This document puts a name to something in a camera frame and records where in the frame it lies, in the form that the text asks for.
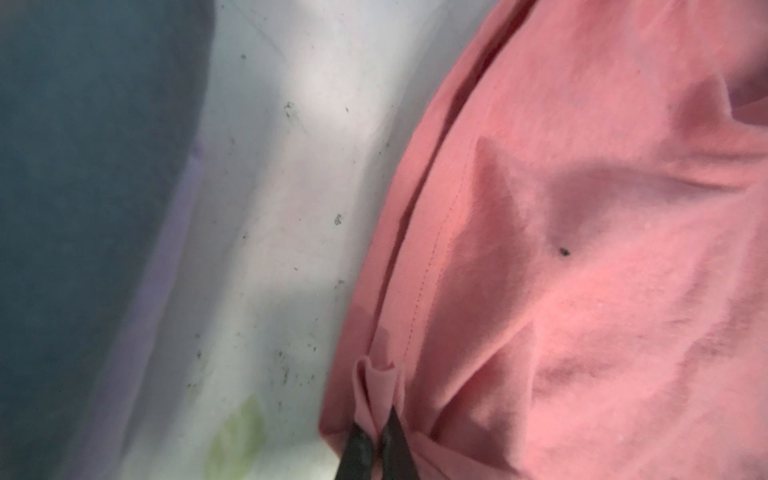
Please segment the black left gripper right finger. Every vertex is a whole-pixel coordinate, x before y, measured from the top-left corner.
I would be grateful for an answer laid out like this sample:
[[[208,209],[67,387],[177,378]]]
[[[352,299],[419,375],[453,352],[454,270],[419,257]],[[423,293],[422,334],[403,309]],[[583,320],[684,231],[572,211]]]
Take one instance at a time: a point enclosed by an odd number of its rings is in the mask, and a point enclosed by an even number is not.
[[[420,476],[394,407],[380,437],[383,480],[419,480]]]

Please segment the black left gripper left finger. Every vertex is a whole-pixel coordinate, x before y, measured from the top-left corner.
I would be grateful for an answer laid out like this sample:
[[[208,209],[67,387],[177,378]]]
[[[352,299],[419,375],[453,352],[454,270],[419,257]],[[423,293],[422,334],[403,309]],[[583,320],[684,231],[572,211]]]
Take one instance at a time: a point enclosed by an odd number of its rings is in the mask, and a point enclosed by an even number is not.
[[[335,480],[371,480],[374,466],[374,442],[357,424],[347,437]]]

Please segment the pink t shirt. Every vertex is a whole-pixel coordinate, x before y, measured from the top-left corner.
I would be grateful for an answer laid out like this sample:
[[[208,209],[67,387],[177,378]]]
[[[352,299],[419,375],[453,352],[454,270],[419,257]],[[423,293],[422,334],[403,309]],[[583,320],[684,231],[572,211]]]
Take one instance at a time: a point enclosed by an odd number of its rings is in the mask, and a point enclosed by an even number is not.
[[[319,419],[424,479],[767,475],[767,5],[500,1],[397,167]]]

